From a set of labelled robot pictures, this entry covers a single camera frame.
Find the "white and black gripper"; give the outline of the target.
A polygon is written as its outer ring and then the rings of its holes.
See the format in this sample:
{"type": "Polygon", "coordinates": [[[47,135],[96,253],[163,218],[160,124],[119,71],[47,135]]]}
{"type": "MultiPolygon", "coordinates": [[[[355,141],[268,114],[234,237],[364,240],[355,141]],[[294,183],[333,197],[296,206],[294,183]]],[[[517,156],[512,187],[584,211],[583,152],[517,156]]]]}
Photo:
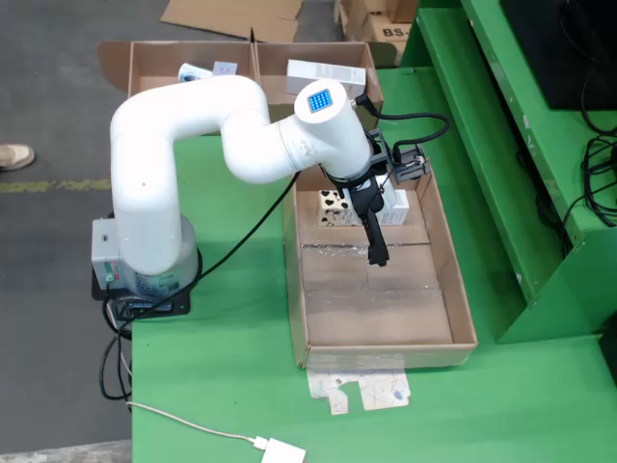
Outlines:
{"type": "Polygon", "coordinates": [[[362,217],[362,224],[368,239],[368,262],[371,265],[386,266],[389,260],[387,244],[382,236],[376,214],[385,205],[383,199],[384,187],[377,176],[384,175],[386,167],[379,163],[370,167],[364,174],[355,179],[332,177],[332,184],[340,198],[348,202],[362,217]]]}

